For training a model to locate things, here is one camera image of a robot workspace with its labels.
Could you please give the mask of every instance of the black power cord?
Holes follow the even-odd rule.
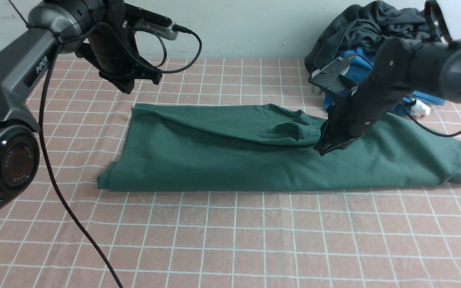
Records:
[[[431,40],[436,41],[437,40],[437,28],[435,27],[434,21],[432,19],[432,12],[435,18],[437,19],[437,24],[441,30],[442,36],[444,40],[447,43],[450,43],[453,38],[451,38],[451,35],[449,33],[448,26],[446,24],[446,21],[444,20],[444,16],[441,10],[441,7],[435,0],[427,0],[425,2],[425,7],[424,7],[424,15],[426,19],[426,24],[430,28],[430,35],[431,35]],[[410,118],[410,120],[414,121],[419,127],[423,128],[424,130],[428,131],[429,133],[432,133],[433,135],[439,136],[439,137],[444,137],[444,138],[452,138],[458,135],[461,135],[461,130],[453,133],[453,134],[443,134],[443,133],[438,133],[436,131],[431,130],[430,128],[424,126],[421,124],[419,121],[417,121],[410,113],[403,107],[401,106],[405,114]]]
[[[163,64],[165,64],[166,58],[168,57],[167,56],[168,53],[166,51],[166,47],[165,47],[165,43],[163,42],[163,39],[161,39],[158,35],[155,35],[155,36],[158,38],[159,42],[161,43],[161,48],[163,48],[163,60],[161,60],[161,63],[158,66],[154,66],[156,68],[159,68],[159,67],[163,66]]]
[[[47,167],[47,171],[49,173],[49,178],[51,179],[51,184],[53,184],[53,188],[54,188],[56,194],[58,195],[58,198],[62,202],[63,206],[65,207],[65,210],[67,211],[67,213],[69,213],[72,220],[79,227],[79,229],[83,232],[83,234],[86,236],[86,238],[90,241],[90,243],[93,245],[95,250],[97,250],[97,252],[101,256],[102,260],[105,262],[106,266],[110,270],[111,275],[113,276],[113,278],[117,282],[117,286],[119,288],[123,288],[123,285],[120,282],[120,279],[118,278],[117,273],[115,273],[115,270],[113,269],[113,266],[111,266],[110,261],[108,260],[108,258],[104,254],[104,252],[101,250],[99,245],[92,238],[90,233],[88,233],[88,231],[84,228],[84,226],[81,224],[81,222],[77,219],[76,215],[74,214],[74,212],[72,212],[72,209],[69,207],[69,204],[66,202],[64,196],[62,195],[62,192],[60,191],[60,188],[58,187],[58,184],[56,182],[54,172],[53,172],[53,168],[51,167],[51,162],[49,160],[49,155],[47,153],[46,141],[45,141],[45,138],[44,138],[44,108],[46,106],[47,90],[48,90],[48,87],[49,87],[49,82],[51,81],[51,77],[52,77],[52,74],[53,74],[53,68],[54,68],[54,65],[56,63],[56,59],[57,59],[59,53],[62,51],[64,45],[67,44],[67,43],[68,42],[60,42],[60,44],[58,46],[58,49],[57,49],[57,51],[55,53],[55,56],[51,59],[51,63],[49,64],[49,69],[47,71],[47,75],[46,75],[46,78],[44,80],[44,87],[42,88],[42,97],[40,98],[40,110],[39,110],[39,113],[38,113],[38,124],[40,126],[40,132],[38,133],[38,136],[40,138],[40,146],[42,148],[42,154],[44,155],[44,161],[46,162],[46,167]]]
[[[117,43],[120,45],[120,47],[123,49],[123,51],[125,51],[126,54],[132,60],[135,60],[136,63],[140,64],[142,67],[144,67],[145,69],[147,69],[148,71],[150,71],[152,73],[174,74],[174,73],[179,73],[179,72],[185,71],[189,67],[192,67],[192,65],[198,60],[198,58],[200,56],[200,53],[202,52],[202,40],[200,39],[199,35],[197,35],[197,33],[195,33],[194,31],[191,31],[190,29],[188,29],[186,27],[174,24],[174,26],[172,27],[172,29],[174,31],[178,31],[178,32],[181,32],[181,33],[186,33],[186,34],[191,34],[195,38],[197,38],[197,41],[199,42],[199,48],[198,48],[198,51],[197,51],[197,54],[195,55],[195,57],[186,66],[184,66],[184,67],[182,67],[180,69],[177,69],[177,70],[161,70],[161,69],[158,69],[156,67],[153,67],[153,66],[151,67],[150,65],[145,64],[144,62],[142,62],[141,59],[137,58],[131,51],[129,51],[129,49],[126,47],[126,45],[122,42],[121,38],[118,36],[118,34],[115,32],[115,30],[113,30],[111,28],[111,26],[108,23],[99,22],[99,23],[97,23],[97,26],[106,26],[106,28],[109,28],[108,31],[113,33],[113,36],[115,36],[115,39],[118,39]]]
[[[24,17],[20,13],[20,11],[15,7],[13,2],[11,0],[8,0],[8,2],[10,2],[10,5],[14,8],[14,10],[20,16],[22,21],[26,24],[26,27],[28,29],[32,28],[32,26],[29,25],[29,23],[24,19]],[[53,172],[53,168],[51,166],[51,162],[49,160],[49,155],[47,153],[47,148],[46,148],[46,140],[45,140],[45,137],[44,137],[44,110],[45,110],[45,107],[46,107],[46,98],[47,98],[47,91],[48,91],[48,88],[49,88],[49,82],[51,82],[51,77],[53,76],[53,69],[54,69],[54,66],[56,64],[56,59],[58,58],[59,54],[62,52],[62,50],[64,49],[64,46],[66,44],[69,44],[69,43],[72,43],[72,42],[83,41],[86,37],[88,37],[90,34],[92,34],[93,31],[95,31],[95,29],[97,28],[97,25],[96,25],[97,22],[95,21],[95,18],[94,18],[94,24],[95,25],[89,31],[84,33],[83,35],[80,35],[79,37],[73,38],[73,39],[71,39],[69,41],[66,41],[66,42],[62,41],[62,39],[60,38],[60,35],[58,33],[55,33],[54,31],[51,31],[49,29],[49,31],[51,31],[51,33],[53,33],[56,40],[58,41],[58,47],[57,47],[57,49],[55,51],[55,54],[53,55],[53,58],[51,58],[51,61],[49,63],[49,68],[48,68],[48,71],[47,71],[47,74],[46,74],[46,78],[44,79],[44,87],[42,88],[42,96],[40,97],[40,108],[39,108],[39,111],[38,111],[38,125],[40,126],[40,132],[38,133],[38,137],[40,139],[40,147],[42,148],[42,155],[44,157],[44,161],[46,162],[46,167],[47,167],[47,171],[48,171],[48,174],[49,174],[49,178],[51,179],[51,184],[53,184],[53,188],[54,188],[58,198],[60,199],[60,202],[62,202],[65,210],[67,211],[67,213],[69,213],[69,215],[71,216],[71,218],[75,222],[75,224],[78,226],[78,228],[82,231],[82,233],[90,241],[90,243],[95,248],[95,250],[97,250],[97,252],[101,256],[102,260],[104,261],[104,263],[106,264],[106,266],[110,270],[111,275],[115,279],[115,282],[117,283],[118,288],[124,288],[124,286],[122,285],[122,282],[120,282],[120,279],[117,276],[117,273],[115,273],[115,270],[113,269],[113,266],[111,266],[110,261],[108,260],[108,258],[104,254],[104,252],[101,250],[99,245],[92,238],[90,233],[88,233],[88,231],[84,228],[84,226],[81,224],[79,219],[77,219],[76,215],[74,214],[72,209],[69,207],[69,204],[66,202],[66,200],[64,198],[64,195],[62,195],[62,192],[60,191],[60,188],[58,187],[58,184],[56,182],[54,172]]]

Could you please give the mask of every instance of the blue clothing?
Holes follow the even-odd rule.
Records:
[[[364,57],[366,57],[370,62],[372,62],[372,63],[375,62],[375,56],[371,55],[371,54],[367,54],[366,52],[364,52],[364,48],[362,48],[362,47],[354,48],[352,50],[343,51],[343,52],[339,53],[337,55],[337,57],[344,57],[344,56],[346,56],[348,54],[351,54],[351,53],[358,53],[360,55],[364,55]],[[362,82],[362,80],[364,80],[365,77],[367,77],[369,75],[369,73],[371,72],[372,69],[373,68],[364,59],[362,59],[362,57],[356,56],[351,61],[351,66],[350,66],[348,72],[346,72],[345,76],[350,78],[351,80],[355,81],[355,83],[360,83],[360,82]],[[343,95],[343,96],[346,95],[346,91],[343,91],[343,93],[341,93],[341,95]],[[403,101],[406,102],[407,104],[410,104],[412,102],[410,100],[410,98],[415,98],[417,100],[420,100],[420,101],[424,102],[425,104],[430,104],[430,105],[444,105],[445,104],[445,101],[438,98],[438,97],[431,96],[431,95],[421,93],[421,92],[418,92],[418,91],[414,91],[414,93],[412,93],[412,95],[408,95],[407,97],[405,97],[403,99]],[[328,107],[330,107],[332,105],[332,103],[333,103],[333,100],[331,99],[331,97],[328,96],[325,93],[324,102],[323,102],[323,105],[324,105],[325,109],[327,110]],[[411,106],[407,105],[405,109],[408,112],[410,112]],[[403,111],[403,109],[401,108],[401,106],[399,104],[394,106],[391,109],[390,112],[393,113],[393,114],[396,114],[396,115],[405,115],[405,112]]]

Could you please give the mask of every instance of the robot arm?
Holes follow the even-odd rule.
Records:
[[[123,0],[44,0],[30,12],[27,26],[0,51],[0,208],[20,195],[37,172],[40,154],[34,133],[41,127],[26,99],[59,52],[86,58],[101,77],[129,94],[135,79],[159,84],[163,73],[189,67],[161,71],[152,66],[138,53],[135,31],[168,40],[178,32],[194,34]]]
[[[339,101],[340,91],[349,88],[339,72],[355,55],[335,60],[310,80],[336,101],[315,146],[320,155],[346,149],[413,91],[461,103],[461,40],[443,44],[390,38],[379,48],[368,77]]]

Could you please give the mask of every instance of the folded green shirt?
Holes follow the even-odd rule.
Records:
[[[461,141],[388,114],[345,150],[313,149],[325,120],[274,104],[136,104],[120,160],[97,179],[114,192],[316,192],[461,184]]]

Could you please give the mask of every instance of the pile of clothes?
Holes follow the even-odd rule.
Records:
[[[398,10],[380,0],[364,7],[352,5],[337,16],[318,38],[312,51],[305,57],[305,68],[312,77],[336,58],[350,53],[364,55],[374,63],[379,46],[387,38],[427,40],[430,38],[429,31],[424,11],[415,8]],[[371,69],[364,59],[355,57],[344,75],[360,83]],[[325,109],[328,109],[333,100],[326,93],[324,98]],[[431,106],[445,103],[440,98],[418,91],[407,95],[404,102],[407,104],[404,105],[405,109],[416,117],[428,115]],[[405,114],[400,105],[393,107],[391,113]]]

